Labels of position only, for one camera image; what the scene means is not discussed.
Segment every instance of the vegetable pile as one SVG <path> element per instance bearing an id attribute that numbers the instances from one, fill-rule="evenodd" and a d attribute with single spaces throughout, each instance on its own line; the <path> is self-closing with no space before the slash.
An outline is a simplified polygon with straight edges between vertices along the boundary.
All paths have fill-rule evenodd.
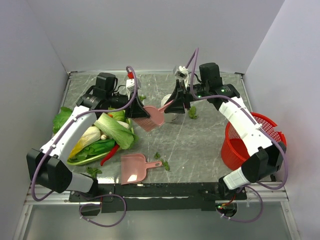
<path id="1" fill-rule="evenodd" d="M 53 133 L 56 134 L 72 114 L 72 110 L 61 107 L 54 117 Z M 128 149 L 139 139 L 130 130 L 131 126 L 125 118 L 125 111 L 103 113 L 81 136 L 72 149 L 68 162 L 78 163 L 111 151 L 116 144 L 122 149 Z"/>

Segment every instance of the green leafy vegetable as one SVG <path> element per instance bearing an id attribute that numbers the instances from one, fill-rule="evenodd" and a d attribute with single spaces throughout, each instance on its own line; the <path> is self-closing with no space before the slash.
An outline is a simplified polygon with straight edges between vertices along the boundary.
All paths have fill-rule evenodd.
<path id="1" fill-rule="evenodd" d="M 122 149 L 131 148 L 138 141 L 138 136 L 119 124 L 115 119 L 103 113 L 94 125 L 105 135 L 113 138 Z"/>
<path id="2" fill-rule="evenodd" d="M 147 98 L 147 97 L 146 97 L 146 96 L 143 96 L 143 95 L 139 96 L 140 102 L 142 102 L 142 101 L 145 100 L 146 98 Z"/>
<path id="3" fill-rule="evenodd" d="M 72 114 L 72 110 L 68 107 L 62 106 L 61 111 L 53 119 L 53 133 L 56 134 L 60 128 L 66 123 Z"/>
<path id="4" fill-rule="evenodd" d="M 96 168 L 96 167 L 89 167 L 89 166 L 86 168 L 86 172 L 87 172 L 88 174 L 90 174 L 90 176 L 91 176 L 92 178 L 94 178 L 94 179 L 97 178 L 97 175 L 98 175 L 98 174 L 102 174 L 102 171 L 99 170 L 98 168 Z"/>
<path id="5" fill-rule="evenodd" d="M 170 166 L 169 166 L 168 161 L 164 161 L 162 158 L 160 159 L 160 161 L 162 162 L 162 165 L 164 166 L 164 169 L 166 171 L 170 171 Z"/>
<path id="6" fill-rule="evenodd" d="M 111 151 L 111 149 L 115 146 L 116 141 L 114 139 L 106 139 L 96 141 L 89 146 L 86 146 L 80 152 L 78 152 L 75 156 L 73 156 L 70 160 L 73 163 L 81 162 L 93 156 L 97 156 L 100 154 L 104 154 L 106 152 Z"/>
<path id="7" fill-rule="evenodd" d="M 188 112 L 189 118 L 191 118 L 191 119 L 198 118 L 198 115 L 196 115 L 196 113 L 197 113 L 196 107 L 195 106 L 190 107 L 189 112 Z"/>
<path id="8" fill-rule="evenodd" d="M 97 128 L 96 126 L 88 127 L 88 129 L 84 132 L 84 134 L 81 136 L 79 141 L 73 147 L 69 155 L 69 158 L 74 157 L 82 149 L 100 140 L 100 138 L 101 138 L 101 132 L 99 128 Z"/>
<path id="9" fill-rule="evenodd" d="M 156 152 L 155 155 L 154 155 L 154 158 L 155 159 L 159 159 L 160 157 L 161 157 L 161 155 L 158 152 Z"/>
<path id="10" fill-rule="evenodd" d="M 125 121 L 125 111 L 124 110 L 108 112 L 108 114 L 111 115 L 114 120 L 121 121 L 121 122 Z"/>

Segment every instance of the red plastic basket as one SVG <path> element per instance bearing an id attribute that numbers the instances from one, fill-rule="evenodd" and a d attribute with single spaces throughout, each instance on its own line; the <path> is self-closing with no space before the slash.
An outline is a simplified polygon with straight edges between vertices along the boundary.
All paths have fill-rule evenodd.
<path id="1" fill-rule="evenodd" d="M 277 142 L 282 141 L 284 145 L 287 146 L 285 135 L 280 131 L 274 130 L 274 127 L 276 127 L 277 124 L 259 113 L 252 112 L 251 114 L 258 124 L 262 124 L 263 130 L 265 130 L 274 140 Z M 221 157 L 224 164 L 231 170 L 238 169 L 249 158 L 244 142 L 230 122 L 228 122 L 225 127 L 225 139 L 221 149 Z"/>

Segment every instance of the green lettuce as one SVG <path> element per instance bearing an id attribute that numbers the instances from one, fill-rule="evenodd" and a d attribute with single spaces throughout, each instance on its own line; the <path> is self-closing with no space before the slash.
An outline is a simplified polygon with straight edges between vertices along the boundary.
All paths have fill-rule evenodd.
<path id="1" fill-rule="evenodd" d="M 109 115 L 112 116 L 112 118 L 116 121 L 125 121 L 125 110 L 122 111 L 114 111 L 114 112 L 108 112 Z"/>
<path id="2" fill-rule="evenodd" d="M 86 168 L 86 172 L 87 172 L 88 174 L 90 174 L 90 176 L 91 176 L 92 178 L 94 178 L 94 179 L 97 178 L 97 175 L 98 175 L 98 174 L 102 174 L 102 171 L 101 171 L 100 169 L 98 169 L 98 168 L 96 168 L 96 167 L 90 167 L 90 166 L 88 166 L 88 167 Z"/>
<path id="3" fill-rule="evenodd" d="M 197 119 L 198 115 L 196 113 L 197 113 L 197 108 L 195 106 L 190 107 L 188 112 L 189 118 Z"/>
<path id="4" fill-rule="evenodd" d="M 94 156 L 104 154 L 106 152 L 111 151 L 115 146 L 114 139 L 105 139 L 96 141 L 89 146 L 86 146 L 80 152 L 78 152 L 75 156 L 70 158 L 70 161 L 73 163 L 81 162 L 83 160 L 92 158 Z"/>
<path id="5" fill-rule="evenodd" d="M 53 119 L 52 131 L 54 134 L 56 134 L 60 130 L 60 128 L 62 128 L 62 126 L 66 123 L 66 121 L 72 114 L 72 110 L 68 107 L 62 106 L 60 109 L 61 111 L 59 112 L 59 114 L 55 115 Z"/>
<path id="6" fill-rule="evenodd" d="M 101 114 L 94 125 L 109 138 L 113 138 L 122 149 L 131 148 L 139 139 L 137 135 L 105 113 Z"/>

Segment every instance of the pink brush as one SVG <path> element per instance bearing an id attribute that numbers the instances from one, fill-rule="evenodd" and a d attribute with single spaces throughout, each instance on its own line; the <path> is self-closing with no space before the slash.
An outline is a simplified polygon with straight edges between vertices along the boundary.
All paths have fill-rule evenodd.
<path id="1" fill-rule="evenodd" d="M 155 106 L 144 106 L 143 108 L 150 114 L 150 118 L 138 117 L 133 118 L 132 120 L 135 121 L 146 132 L 150 132 L 152 129 L 155 129 L 156 127 L 159 127 L 165 123 L 164 112 L 172 102 L 173 100 L 165 104 L 163 107 L 160 107 L 159 109 Z"/>
<path id="2" fill-rule="evenodd" d="M 161 161 L 146 162 L 142 153 L 121 156 L 121 185 L 141 182 L 147 176 L 147 169 L 161 166 Z"/>

